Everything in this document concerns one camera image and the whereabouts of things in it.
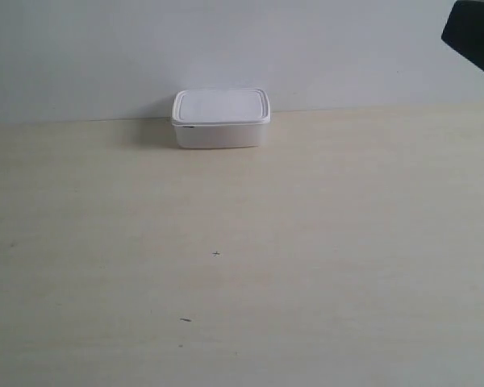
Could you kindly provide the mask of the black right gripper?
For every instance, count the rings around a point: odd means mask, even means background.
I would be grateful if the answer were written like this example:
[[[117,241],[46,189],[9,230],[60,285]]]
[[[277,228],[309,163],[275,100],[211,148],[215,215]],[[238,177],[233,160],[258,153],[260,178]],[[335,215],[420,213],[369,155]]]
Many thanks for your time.
[[[484,72],[484,1],[455,1],[441,39]]]

